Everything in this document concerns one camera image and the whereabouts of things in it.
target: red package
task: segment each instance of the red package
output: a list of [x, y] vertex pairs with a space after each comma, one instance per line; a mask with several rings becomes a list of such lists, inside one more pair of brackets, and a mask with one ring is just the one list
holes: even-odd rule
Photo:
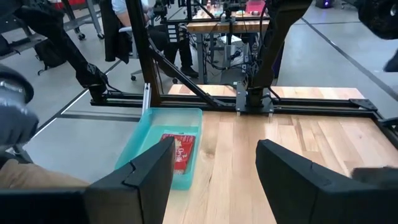
[[184, 174], [195, 143], [195, 136], [184, 134], [163, 134], [161, 140], [171, 136], [175, 139], [174, 173]]

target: black bag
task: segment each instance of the black bag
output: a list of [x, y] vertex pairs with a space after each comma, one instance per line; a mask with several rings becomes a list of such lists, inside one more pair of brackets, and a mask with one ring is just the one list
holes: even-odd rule
[[67, 61], [48, 39], [36, 44], [34, 49], [37, 54], [37, 59], [44, 63], [44, 70], [37, 72], [38, 75], [49, 68], [55, 68]]
[[0, 56], [7, 55], [7, 54], [11, 53], [12, 51], [13, 50], [10, 47], [10, 44], [8, 43], [8, 41], [2, 35], [0, 35]]

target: wooden tabletop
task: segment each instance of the wooden tabletop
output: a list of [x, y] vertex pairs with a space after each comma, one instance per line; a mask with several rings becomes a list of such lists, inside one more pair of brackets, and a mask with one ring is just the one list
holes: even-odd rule
[[[226, 86], [200, 86], [234, 96]], [[355, 88], [279, 87], [289, 98], [363, 98]], [[173, 85], [170, 94], [193, 94]], [[368, 118], [203, 112], [192, 187], [171, 191], [164, 223], [275, 223], [255, 165], [260, 139], [270, 139], [313, 162], [347, 175], [355, 167], [398, 166], [398, 151]]]
[[[213, 15], [217, 12], [217, 8], [211, 7], [208, 9]], [[251, 14], [245, 14], [237, 16], [235, 12], [232, 16], [238, 17], [258, 17], [252, 16]], [[210, 16], [203, 10], [199, 10], [198, 13], [193, 17], [193, 19], [209, 19]], [[269, 21], [262, 21], [262, 30], [266, 30]], [[229, 32], [229, 24], [221, 22], [191, 22], [188, 24], [187, 29], [191, 33], [224, 33]], [[245, 33], [245, 32], [259, 32], [260, 21], [239, 21], [235, 22], [233, 26], [234, 33]]]

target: metal stand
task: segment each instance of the metal stand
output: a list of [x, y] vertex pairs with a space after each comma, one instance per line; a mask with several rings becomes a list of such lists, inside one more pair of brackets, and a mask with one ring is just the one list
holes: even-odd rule
[[144, 115], [145, 111], [150, 107], [150, 83], [145, 83], [144, 86], [144, 95], [142, 99], [142, 113]]
[[70, 22], [74, 23], [74, 30], [75, 30], [75, 34], [77, 35], [79, 40], [84, 40], [86, 38], [86, 35], [80, 32], [80, 26], [83, 24], [94, 24], [94, 28], [97, 31], [97, 36], [99, 39], [104, 39], [104, 34], [102, 34], [102, 30], [101, 30], [101, 26], [100, 23], [98, 22], [98, 18], [94, 9], [94, 4], [92, 0], [86, 0], [87, 3], [87, 8], [88, 8], [88, 12], [90, 13], [90, 17], [91, 20], [82, 20], [79, 21], [74, 13], [73, 13], [73, 9], [69, 3], [69, 0], [61, 0], [63, 7], [65, 9], [65, 12], [70, 20]]

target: tan pants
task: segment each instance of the tan pants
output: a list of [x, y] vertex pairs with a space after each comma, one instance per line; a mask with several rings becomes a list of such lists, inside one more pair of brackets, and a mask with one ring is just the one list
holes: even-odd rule
[[36, 164], [20, 164], [9, 159], [0, 169], [0, 189], [42, 189], [55, 187], [86, 187], [89, 183]]

